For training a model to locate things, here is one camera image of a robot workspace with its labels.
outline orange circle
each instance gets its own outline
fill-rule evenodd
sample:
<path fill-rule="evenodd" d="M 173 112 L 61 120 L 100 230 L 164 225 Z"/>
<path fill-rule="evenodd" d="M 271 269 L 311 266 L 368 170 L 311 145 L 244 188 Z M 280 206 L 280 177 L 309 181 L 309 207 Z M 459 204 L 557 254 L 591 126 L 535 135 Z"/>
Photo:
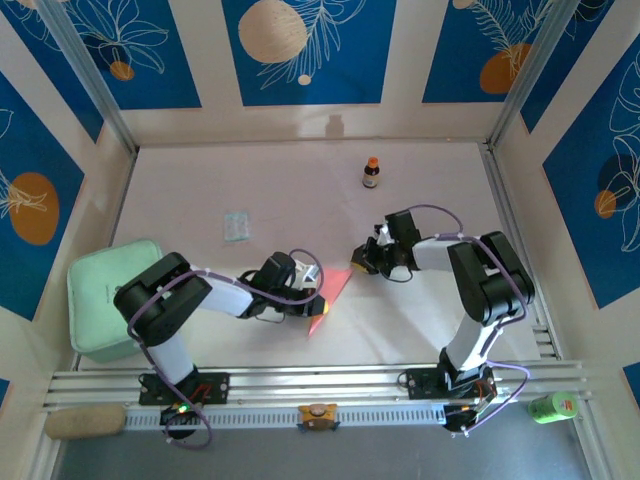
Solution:
<path fill-rule="evenodd" d="M 56 233 L 60 218 L 58 194 L 47 177 L 40 173 L 23 173 L 9 187 L 14 201 L 9 209 L 11 225 L 25 242 L 46 245 Z"/>
<path fill-rule="evenodd" d="M 111 75 L 123 82 L 131 80 L 136 73 L 133 71 L 133 68 L 131 68 L 131 65 L 121 62 L 120 60 L 113 62 L 109 67 L 109 71 L 111 72 Z"/>
<path fill-rule="evenodd" d="M 616 213 L 616 196 L 609 190 L 603 190 L 596 196 L 596 213 L 601 218 L 611 218 Z"/>
<path fill-rule="evenodd" d="M 485 63 L 480 72 L 480 88 L 485 93 L 503 94 L 511 90 L 531 45 L 519 43 L 508 50 L 496 53 Z"/>

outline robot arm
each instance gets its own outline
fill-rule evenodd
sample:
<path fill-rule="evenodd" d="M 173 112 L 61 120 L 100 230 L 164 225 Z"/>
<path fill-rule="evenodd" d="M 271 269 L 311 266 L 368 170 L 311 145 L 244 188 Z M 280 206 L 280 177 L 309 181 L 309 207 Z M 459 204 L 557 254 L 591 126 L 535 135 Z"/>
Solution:
<path fill-rule="evenodd" d="M 397 267 L 454 274 L 465 316 L 451 343 L 440 353 L 440 382 L 453 392 L 481 378 L 492 344 L 489 339 L 495 335 L 496 326 L 517 315 L 521 307 L 507 279 L 476 243 L 436 237 L 423 239 L 409 210 L 387 215 L 385 223 L 376 225 L 374 232 L 354 251 L 351 260 L 365 272 L 380 273 L 389 280 Z M 533 282 L 505 235 L 493 232 L 478 240 L 504 266 L 525 302 L 530 304 L 534 297 Z"/>
<path fill-rule="evenodd" d="M 128 323 L 156 292 L 192 269 L 197 270 L 179 253 L 171 253 L 121 287 L 114 305 Z M 318 272 L 316 265 L 307 266 L 285 253 L 275 252 L 260 270 L 246 272 L 235 283 L 194 275 L 153 303 L 137 320 L 135 331 L 170 383 L 181 390 L 189 390 L 181 383 L 187 377 L 197 375 L 197 369 L 178 330 L 196 308 L 238 318 L 258 316 L 267 307 L 283 315 L 320 315 L 328 306 L 324 298 L 313 295 Z M 293 279 L 292 285 L 288 286 L 290 279 Z M 271 298 L 255 292 L 264 292 Z M 274 301 L 274 297 L 288 302 Z"/>

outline orange object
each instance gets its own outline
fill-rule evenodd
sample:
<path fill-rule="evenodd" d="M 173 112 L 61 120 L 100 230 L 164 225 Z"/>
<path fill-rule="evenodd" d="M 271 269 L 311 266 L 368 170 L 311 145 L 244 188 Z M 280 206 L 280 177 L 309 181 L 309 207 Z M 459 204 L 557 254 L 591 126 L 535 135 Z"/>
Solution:
<path fill-rule="evenodd" d="M 322 286 L 322 290 L 320 290 L 320 295 L 322 295 L 325 301 L 329 304 L 329 306 L 333 306 L 338 295 L 342 292 L 342 289 L 351 278 L 351 273 L 353 271 L 351 269 L 348 270 L 334 270 L 331 268 L 324 269 L 324 285 Z M 320 322 L 324 320 L 326 314 L 316 315 L 311 319 L 311 325 L 309 326 L 309 337 L 313 332 L 316 331 L 318 326 L 320 326 Z"/>
<path fill-rule="evenodd" d="M 18 175 L 9 187 L 9 216 L 13 229 L 25 242 L 42 246 L 51 241 L 60 219 L 56 188 L 40 173 Z"/>
<path fill-rule="evenodd" d="M 531 50 L 528 43 L 519 43 L 508 50 L 496 53 L 480 72 L 480 88 L 485 93 L 508 93 Z"/>
<path fill-rule="evenodd" d="M 379 174 L 380 174 L 380 167 L 378 166 L 378 158 L 369 157 L 367 166 L 364 167 L 362 184 L 367 188 L 374 188 L 376 185 L 378 185 Z"/>

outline small bottle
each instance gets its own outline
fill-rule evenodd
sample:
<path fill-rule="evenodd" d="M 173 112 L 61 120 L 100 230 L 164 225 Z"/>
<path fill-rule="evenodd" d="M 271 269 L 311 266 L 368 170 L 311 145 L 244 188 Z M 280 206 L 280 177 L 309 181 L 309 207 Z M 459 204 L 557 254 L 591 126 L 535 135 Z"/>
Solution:
<path fill-rule="evenodd" d="M 374 188 L 376 185 L 378 185 L 379 173 L 380 167 L 378 167 L 378 159 L 376 157 L 369 157 L 367 166 L 364 167 L 362 184 L 367 188 Z"/>

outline leaf pattern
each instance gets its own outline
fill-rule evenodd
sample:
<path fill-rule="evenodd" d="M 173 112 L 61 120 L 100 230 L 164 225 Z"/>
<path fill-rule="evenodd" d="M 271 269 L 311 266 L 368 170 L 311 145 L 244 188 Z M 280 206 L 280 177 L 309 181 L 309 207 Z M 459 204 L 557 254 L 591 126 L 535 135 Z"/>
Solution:
<path fill-rule="evenodd" d="M 52 50 L 60 51 L 35 9 L 17 0 L 2 1 L 29 34 Z M 120 59 L 117 47 L 121 47 L 132 63 L 164 73 L 164 62 L 151 47 L 164 44 L 169 38 L 169 30 L 138 20 L 140 7 L 137 0 L 68 0 L 61 5 L 80 37 L 92 39 L 91 42 L 85 42 L 87 48 L 99 50 L 107 64 L 113 58 Z"/>
<path fill-rule="evenodd" d="M 605 188 L 613 194 L 613 200 L 604 213 L 622 212 L 620 250 L 630 253 L 640 248 L 640 137 L 637 135 L 640 131 L 640 52 L 628 66 L 618 87 L 609 117 L 609 130 L 616 134 L 613 148 L 618 156 L 619 171 Z M 629 194 L 633 195 L 633 200 L 616 208 L 615 202 Z"/>
<path fill-rule="evenodd" d="M 0 140 L 9 130 L 12 118 L 13 111 L 0 108 Z M 2 170 L 0 170 L 0 218 L 6 217 L 11 209 L 18 212 L 21 206 L 46 212 L 47 207 L 42 205 L 46 197 L 46 193 L 42 195 L 31 195 L 14 187 L 7 177 L 5 177 L 4 173 L 2 173 Z"/>
<path fill-rule="evenodd" d="M 345 5 L 357 1 L 351 13 Z M 331 59 L 335 48 L 340 51 L 341 41 L 338 26 L 355 17 L 364 8 L 367 0 L 295 0 L 291 7 L 300 15 L 307 29 L 307 43 L 291 60 L 281 63 L 265 63 L 258 73 L 265 77 L 261 90 L 279 80 L 291 83 L 300 75 L 313 77 L 322 68 L 323 62 Z"/>
<path fill-rule="evenodd" d="M 489 37 L 498 52 L 505 52 L 514 78 L 522 64 L 522 48 L 514 48 L 531 40 L 553 7 L 554 0 L 540 0 L 534 7 L 529 0 L 524 12 L 517 16 L 511 0 L 475 0 L 469 9 L 476 15 L 480 32 Z"/>

